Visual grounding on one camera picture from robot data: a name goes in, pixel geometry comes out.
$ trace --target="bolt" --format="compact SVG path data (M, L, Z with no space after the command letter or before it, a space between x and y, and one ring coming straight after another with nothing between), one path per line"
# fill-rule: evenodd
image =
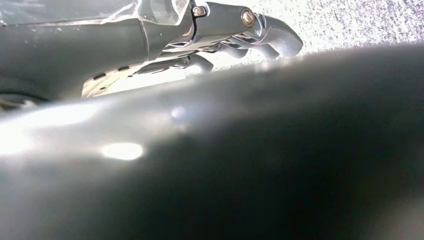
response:
M203 17L206 16L206 8L203 6L195 6L193 7L193 15L195 17Z
M255 14L249 8L244 8L241 11L241 20L246 27L252 27L255 23Z

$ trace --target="plastic wrap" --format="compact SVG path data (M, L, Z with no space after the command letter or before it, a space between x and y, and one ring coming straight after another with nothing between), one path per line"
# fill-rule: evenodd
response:
M190 0L2 0L0 24L87 25L139 19L179 25Z

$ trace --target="silver metal part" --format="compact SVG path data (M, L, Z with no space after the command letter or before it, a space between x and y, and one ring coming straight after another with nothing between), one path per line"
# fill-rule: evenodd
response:
M241 20L246 27L250 28L255 24L255 14L246 7L241 11Z
M203 17L203 16L206 16L207 14L206 8L204 6L193 7L192 12L195 17Z

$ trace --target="gray carpet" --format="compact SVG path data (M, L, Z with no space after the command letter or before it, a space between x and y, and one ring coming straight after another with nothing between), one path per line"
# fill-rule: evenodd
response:
M301 56L334 49L424 41L424 0L210 0L241 5L278 18L303 39ZM205 54L215 69L261 62L258 52L243 59Z

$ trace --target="hex bolt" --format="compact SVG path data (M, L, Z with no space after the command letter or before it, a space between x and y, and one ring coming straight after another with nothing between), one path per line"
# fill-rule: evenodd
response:
M246 27L252 27L255 24L255 14L249 8L241 11L241 20Z
M203 17L206 16L206 8L203 6L195 6L192 9L193 15L195 17Z

